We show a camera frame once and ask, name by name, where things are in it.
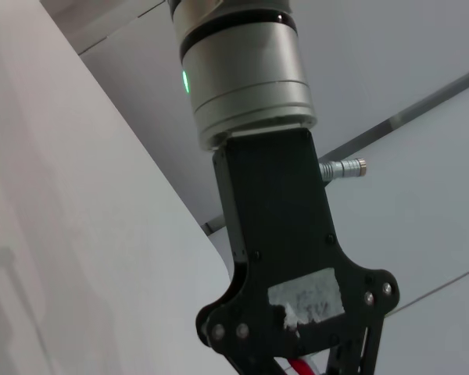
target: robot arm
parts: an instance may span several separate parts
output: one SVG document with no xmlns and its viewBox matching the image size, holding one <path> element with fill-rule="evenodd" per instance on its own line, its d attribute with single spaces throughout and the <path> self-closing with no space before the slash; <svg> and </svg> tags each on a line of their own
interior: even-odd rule
<svg viewBox="0 0 469 375">
<path fill-rule="evenodd" d="M 213 165 L 234 276 L 199 338 L 241 374 L 330 348 L 327 374 L 372 375 L 396 279 L 338 244 L 287 1 L 169 0 L 200 144 Z"/>
</svg>

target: hex bolt head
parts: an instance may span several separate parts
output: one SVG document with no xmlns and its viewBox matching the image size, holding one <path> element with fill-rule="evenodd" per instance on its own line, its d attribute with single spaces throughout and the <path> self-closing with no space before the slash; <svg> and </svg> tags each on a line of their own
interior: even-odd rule
<svg viewBox="0 0 469 375">
<path fill-rule="evenodd" d="M 240 323 L 236 327 L 236 336 L 243 340 L 246 339 L 249 336 L 249 326 L 247 326 L 245 323 Z"/>
<path fill-rule="evenodd" d="M 392 287 L 390 283 L 384 283 L 384 285 L 382 285 L 382 293 L 384 293 L 385 295 L 392 294 Z"/>
<path fill-rule="evenodd" d="M 335 238 L 335 235 L 333 233 L 327 234 L 327 237 L 325 238 L 325 242 L 328 245 L 333 245 L 337 241 L 337 238 Z"/>
<path fill-rule="evenodd" d="M 369 292 L 369 291 L 367 293 L 365 293 L 365 303 L 369 306 L 373 306 L 374 302 L 375 302 L 374 295 L 371 294 L 371 292 Z"/>
<path fill-rule="evenodd" d="M 215 341 L 220 341 L 224 338 L 224 335 L 226 334 L 226 330 L 224 329 L 224 326 L 222 324 L 216 324 L 212 328 L 212 338 Z"/>
</svg>

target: silver metal rod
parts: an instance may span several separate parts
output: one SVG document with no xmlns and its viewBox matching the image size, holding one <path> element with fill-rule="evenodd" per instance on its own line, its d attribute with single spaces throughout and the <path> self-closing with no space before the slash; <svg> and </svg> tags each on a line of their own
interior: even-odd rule
<svg viewBox="0 0 469 375">
<path fill-rule="evenodd" d="M 328 182 L 337 178 L 362 177 L 367 173 L 364 159 L 342 160 L 341 162 L 321 162 L 321 178 Z"/>
</svg>

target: red wire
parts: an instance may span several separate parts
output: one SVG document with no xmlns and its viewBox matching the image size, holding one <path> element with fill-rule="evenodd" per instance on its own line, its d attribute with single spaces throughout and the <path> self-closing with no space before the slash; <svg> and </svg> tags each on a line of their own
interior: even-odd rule
<svg viewBox="0 0 469 375">
<path fill-rule="evenodd" d="M 301 359 L 289 359 L 288 363 L 290 363 L 290 366 L 292 366 L 298 375 L 315 375 L 310 365 Z"/>
</svg>

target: green led light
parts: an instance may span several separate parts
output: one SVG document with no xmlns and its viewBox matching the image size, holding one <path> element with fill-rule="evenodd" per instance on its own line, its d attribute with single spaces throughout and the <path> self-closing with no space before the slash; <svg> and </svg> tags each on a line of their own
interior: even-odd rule
<svg viewBox="0 0 469 375">
<path fill-rule="evenodd" d="M 184 88 L 186 89 L 186 92 L 189 94 L 188 76 L 184 70 L 182 71 L 182 81 L 184 82 Z"/>
</svg>

